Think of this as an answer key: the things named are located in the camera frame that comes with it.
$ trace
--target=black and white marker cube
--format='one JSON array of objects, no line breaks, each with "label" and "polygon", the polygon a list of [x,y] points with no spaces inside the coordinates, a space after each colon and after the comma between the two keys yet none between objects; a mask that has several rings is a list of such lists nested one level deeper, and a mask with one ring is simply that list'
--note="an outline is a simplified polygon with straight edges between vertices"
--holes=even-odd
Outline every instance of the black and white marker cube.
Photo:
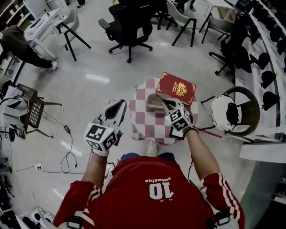
[{"label": "black and white marker cube", "polygon": [[84,139],[92,149],[107,153],[111,146],[117,142],[113,128],[99,124],[89,123],[85,130]]},{"label": "black and white marker cube", "polygon": [[191,125],[189,112],[183,106],[175,110],[173,113],[167,115],[165,119],[178,132],[185,130]]}]

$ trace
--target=person in red shirt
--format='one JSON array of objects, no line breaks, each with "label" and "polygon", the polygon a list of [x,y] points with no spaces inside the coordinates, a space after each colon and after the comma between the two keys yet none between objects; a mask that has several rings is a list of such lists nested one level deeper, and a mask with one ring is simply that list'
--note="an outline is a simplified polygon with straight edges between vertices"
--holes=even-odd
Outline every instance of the person in red shirt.
[{"label": "person in red shirt", "polygon": [[102,194],[107,157],[94,153],[54,218],[58,228],[244,228],[239,201],[198,131],[186,133],[200,183],[183,175],[174,155],[126,154]]}]

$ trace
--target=red jersey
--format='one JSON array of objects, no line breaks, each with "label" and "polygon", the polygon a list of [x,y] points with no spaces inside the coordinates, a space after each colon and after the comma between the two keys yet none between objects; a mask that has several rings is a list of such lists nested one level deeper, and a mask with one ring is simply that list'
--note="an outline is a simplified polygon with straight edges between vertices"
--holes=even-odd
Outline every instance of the red jersey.
[{"label": "red jersey", "polygon": [[229,212],[244,228],[242,208],[221,174],[205,177],[196,187],[178,164],[158,157],[123,160],[112,174],[104,194],[90,182],[72,183],[53,224],[59,227],[77,215],[85,229],[206,229],[215,224],[215,209]]}]

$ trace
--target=blue pants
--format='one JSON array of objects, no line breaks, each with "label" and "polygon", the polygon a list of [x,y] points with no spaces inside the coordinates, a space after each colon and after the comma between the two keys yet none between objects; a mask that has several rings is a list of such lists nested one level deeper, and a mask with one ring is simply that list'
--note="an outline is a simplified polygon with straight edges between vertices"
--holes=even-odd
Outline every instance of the blue pants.
[{"label": "blue pants", "polygon": [[[134,157],[140,157],[140,155],[137,154],[137,153],[124,154],[124,155],[121,157],[121,161],[122,161],[122,160],[125,160],[125,159],[129,159],[129,158],[134,158]],[[160,158],[163,158],[163,159],[165,159],[165,160],[172,161],[172,162],[175,162],[175,163],[176,163],[174,154],[172,154],[172,153],[163,153],[163,154],[158,155],[157,157],[160,157]]]}]

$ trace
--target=brown chair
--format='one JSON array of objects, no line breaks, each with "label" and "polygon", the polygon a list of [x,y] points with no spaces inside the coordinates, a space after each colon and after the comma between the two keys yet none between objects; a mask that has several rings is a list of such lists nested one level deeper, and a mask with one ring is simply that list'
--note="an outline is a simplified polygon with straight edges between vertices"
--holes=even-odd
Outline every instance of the brown chair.
[{"label": "brown chair", "polygon": [[[225,93],[223,93],[221,96],[225,96],[228,97],[229,100],[232,100],[228,95],[231,93],[242,93],[244,94],[249,101],[236,105],[236,107],[240,107],[241,108],[241,122],[237,123],[235,125],[232,125],[230,127],[229,130],[223,130],[220,126],[219,123],[216,122],[216,120],[214,119],[214,116],[212,114],[213,112],[213,102],[211,105],[211,109],[210,112],[212,114],[212,119],[213,119],[213,123],[214,125],[211,127],[206,127],[206,128],[202,128],[200,130],[208,130],[208,129],[212,129],[214,127],[217,127],[220,130],[225,131],[226,133],[229,133],[231,135],[237,136],[237,137],[243,137],[246,135],[251,134],[253,131],[255,131],[256,127],[258,126],[259,120],[260,120],[260,107],[258,104],[257,99],[255,98],[254,94],[249,91],[248,89],[244,88],[244,87],[233,87],[230,88],[229,90],[227,90]],[[201,102],[201,104],[211,100],[211,99],[217,99],[221,96],[212,96],[204,101]],[[233,132],[232,130],[239,125],[245,125],[245,126],[249,126],[246,130],[241,131],[241,132]]]},{"label": "brown chair", "polygon": [[[39,125],[42,117],[42,113],[44,110],[44,107],[46,105],[60,105],[62,106],[61,103],[56,103],[56,102],[45,102],[43,101],[42,97],[38,97],[38,91],[32,88],[29,88],[27,86],[24,86],[22,84],[18,84],[16,86],[17,89],[23,92],[23,99],[28,102],[29,105],[29,112],[26,115],[25,118],[25,123],[24,123],[24,132],[22,133],[20,138],[26,139],[26,135],[33,133],[33,132],[39,132],[43,134],[46,137],[53,138],[53,136],[49,136],[45,134],[44,132],[40,131]],[[28,126],[31,126],[34,128],[32,131],[28,131]]]}]

